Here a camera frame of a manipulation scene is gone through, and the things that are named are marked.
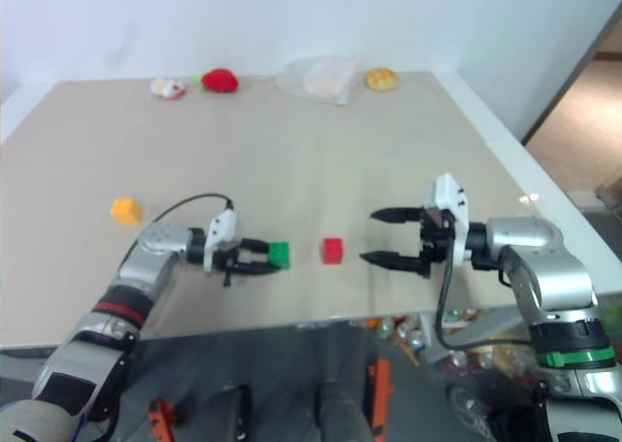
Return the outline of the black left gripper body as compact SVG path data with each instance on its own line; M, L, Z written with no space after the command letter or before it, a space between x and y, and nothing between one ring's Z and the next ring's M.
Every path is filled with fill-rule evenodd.
M249 239L241 239L231 248L218 249L212 255L212 267L214 270L225 275L223 287L229 288L231 285L231 277L236 275L251 275L253 273L252 265L248 262L240 262L239 255L244 250L251 248Z

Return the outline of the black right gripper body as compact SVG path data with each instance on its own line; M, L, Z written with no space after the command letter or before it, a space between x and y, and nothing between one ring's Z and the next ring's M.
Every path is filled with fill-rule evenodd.
M452 259L456 219L448 210L420 210L420 243L417 274L431 275L432 265Z

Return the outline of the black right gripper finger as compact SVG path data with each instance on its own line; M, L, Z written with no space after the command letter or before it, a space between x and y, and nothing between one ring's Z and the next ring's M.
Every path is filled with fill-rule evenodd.
M393 207L376 210L370 218L385 223L419 222L424 210L422 208Z
M420 272L420 259L416 256L405 256L390 251L372 251L360 254L360 258L372 265L388 270Z

